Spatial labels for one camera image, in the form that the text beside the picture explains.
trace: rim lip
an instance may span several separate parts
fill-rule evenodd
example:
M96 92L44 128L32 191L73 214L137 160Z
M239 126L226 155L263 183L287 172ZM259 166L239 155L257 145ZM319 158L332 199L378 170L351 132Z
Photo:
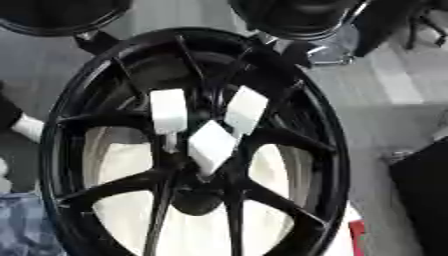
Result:
M48 121L45 125L43 137L40 143L39 181L44 205L49 219L55 228L55 233L58 239L61 241L64 248L70 255L89 255L86 254L86 251L90 253L89 249L92 250L92 248L80 248L76 244L76 242L79 241L74 242L74 239L72 239L74 238L73 231L70 230L70 227L68 227L67 225L62 224L65 218L62 216L61 209L56 203L57 199L53 190L54 184L52 181L52 171L54 168L55 158L58 159L58 157L54 156L56 145L54 134L56 134L57 130L59 129L56 122L57 118L60 116L62 111L66 109L70 101L73 100L73 98L79 96L80 91L82 93L85 87L89 85L94 78L102 73L104 64L111 59L111 56L120 57L120 53L124 53L126 52L126 50L132 50L132 47L139 49L139 46L141 47L141 44L145 45L145 47L150 47L150 45L152 45L151 40L157 42L158 36L164 37L167 34L171 36L176 34L185 35L189 32L208 33L208 37L210 38L224 38L233 42L238 41L244 45L254 43L248 38L241 35L210 28L190 27L162 29L144 33L119 43L112 49L109 49L100 56L93 58L91 61L87 62L85 66L77 73L77 75L75 75L68 83L67 87L54 105L49 115ZM264 46L259 47L261 47L260 50L262 53L270 54L271 57L274 57L275 55L275 58L277 58L278 61L285 64L281 59L281 56L276 52ZM308 96L311 96L319 104L319 106L314 107L316 107L316 110L320 113L320 117L324 119L322 120L322 123L325 124L325 126L332 132L333 137L331 139L333 140L333 144L337 149L339 159L339 161L333 161L334 163L332 167L333 170L337 171L337 174L334 175L337 177L333 177L333 181L331 183L332 187L330 189L332 190L332 193L329 199L331 200L331 205L326 206L332 209L331 214L328 214L329 218L327 218L328 227L325 229L325 231L322 232L320 239L308 250L309 253L307 255L314 256L320 255L327 249L327 247L333 240L344 215L346 203L348 200L350 180L348 150L343 130L328 100L318 89L318 87L308 78L308 76L305 75L305 73L303 73L299 68L293 66L292 64L288 65L290 66L291 70L294 71L295 75L299 76L307 84L307 93L309 94Z
M56 28L42 28L42 27L32 27L21 25L17 22L10 21L5 18L0 18L0 27L10 30L15 33L25 34L30 36L40 36L40 37L63 37L63 36L74 36L86 32L91 32L98 30L109 23L117 20L123 16L131 7L132 0L121 1L121 4L117 5L109 13L92 20L89 23L84 23L77 26L71 27L56 27Z

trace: red object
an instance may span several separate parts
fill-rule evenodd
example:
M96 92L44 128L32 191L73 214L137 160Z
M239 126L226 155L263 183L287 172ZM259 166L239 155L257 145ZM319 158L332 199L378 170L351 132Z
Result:
M360 240L366 233L364 222L362 220L352 221L349 223L350 233L353 241L353 252L355 256L364 256L364 252L360 246Z

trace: chair wheel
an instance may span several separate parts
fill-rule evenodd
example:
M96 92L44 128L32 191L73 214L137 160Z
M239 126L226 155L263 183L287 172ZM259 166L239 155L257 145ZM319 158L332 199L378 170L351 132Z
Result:
M440 37L440 38L437 39L437 41L435 42L435 44L436 44L438 47L442 47L445 43L446 43L446 37Z

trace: blue fabric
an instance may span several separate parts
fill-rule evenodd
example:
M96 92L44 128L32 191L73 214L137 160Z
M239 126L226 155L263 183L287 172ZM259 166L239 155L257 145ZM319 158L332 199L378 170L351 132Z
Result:
M0 255L66 255L35 193L0 195Z

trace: gray floor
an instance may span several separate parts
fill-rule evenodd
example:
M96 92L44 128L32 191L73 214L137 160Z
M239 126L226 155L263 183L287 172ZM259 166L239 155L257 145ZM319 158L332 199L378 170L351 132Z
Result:
M136 7L107 30L121 38L173 26L245 32L225 0L138 0ZM433 36L421 34L427 40ZM335 106L347 134L353 170L350 196L367 224L369 256L422 255L379 158L395 148L417 149L429 143L448 102L448 52L425 41L415 51L404 52L402 39L397 35L351 66L309 72ZM46 118L67 81L90 58L70 38L33 38L0 30L0 77L8 83L6 94L38 118ZM36 145L2 134L0 157L12 167L15 190L33 187Z

